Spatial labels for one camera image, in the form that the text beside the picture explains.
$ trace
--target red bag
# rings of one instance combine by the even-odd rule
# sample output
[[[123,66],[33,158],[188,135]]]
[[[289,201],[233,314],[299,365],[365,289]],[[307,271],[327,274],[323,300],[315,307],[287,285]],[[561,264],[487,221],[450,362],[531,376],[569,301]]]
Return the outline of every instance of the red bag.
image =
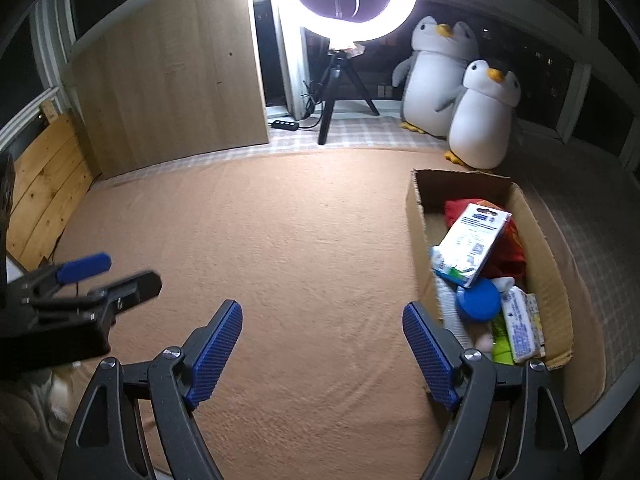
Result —
[[[451,226],[455,224],[456,220],[462,215],[469,204],[478,204],[484,207],[504,210],[482,198],[448,200],[444,204],[444,215],[449,229],[451,229]],[[495,241],[480,275],[489,279],[503,278],[505,276],[524,278],[526,265],[524,249],[518,237],[518,229],[513,219],[510,219]]]

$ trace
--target cardboard box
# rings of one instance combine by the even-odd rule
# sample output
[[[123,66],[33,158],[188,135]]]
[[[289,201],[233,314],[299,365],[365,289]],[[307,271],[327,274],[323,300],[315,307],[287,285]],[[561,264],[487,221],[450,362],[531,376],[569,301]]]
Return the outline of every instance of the cardboard box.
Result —
[[[484,198],[513,215],[527,259],[526,292],[535,294],[538,300],[545,335],[543,361],[548,368],[561,368],[571,360],[574,343],[566,289],[522,190],[508,178],[477,172],[412,171],[406,208],[420,301],[433,319],[442,322],[430,248],[439,245],[447,233],[445,201],[462,198]]]

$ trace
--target white penguin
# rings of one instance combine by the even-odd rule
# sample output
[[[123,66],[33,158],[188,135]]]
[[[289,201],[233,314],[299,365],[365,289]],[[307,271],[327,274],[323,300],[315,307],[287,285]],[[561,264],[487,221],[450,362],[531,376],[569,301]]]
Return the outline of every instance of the white penguin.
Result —
[[[398,87],[408,76],[400,126],[446,138],[452,112],[437,114],[434,109],[443,95],[460,86],[465,68],[478,58],[476,35],[464,22],[451,28],[427,16],[414,29],[412,47],[414,54],[395,68],[392,78]]]
[[[507,154],[511,131],[517,129],[515,109],[521,92],[513,72],[505,76],[486,61],[472,62],[462,86],[436,108],[454,110],[449,131],[454,156],[447,153],[447,158],[478,170],[498,166]]]

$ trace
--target silver bolt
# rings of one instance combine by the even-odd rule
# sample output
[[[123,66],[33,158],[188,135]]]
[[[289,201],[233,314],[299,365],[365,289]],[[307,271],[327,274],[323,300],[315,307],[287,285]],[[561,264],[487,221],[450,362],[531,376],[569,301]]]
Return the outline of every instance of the silver bolt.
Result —
[[[542,361],[537,361],[537,360],[529,361],[529,366],[533,371],[536,371],[536,372],[541,372],[542,370],[546,369],[545,364]]]
[[[465,350],[465,359],[467,361],[479,361],[480,359],[482,359],[482,354],[479,350],[470,348],[469,350]]]
[[[182,350],[180,349],[180,347],[169,346],[169,348],[165,348],[164,351],[162,351],[162,357],[164,357],[165,359],[177,359],[178,357],[180,357],[181,353]]]
[[[100,368],[104,368],[108,370],[108,368],[113,368],[116,365],[115,357],[107,357],[100,362]]]

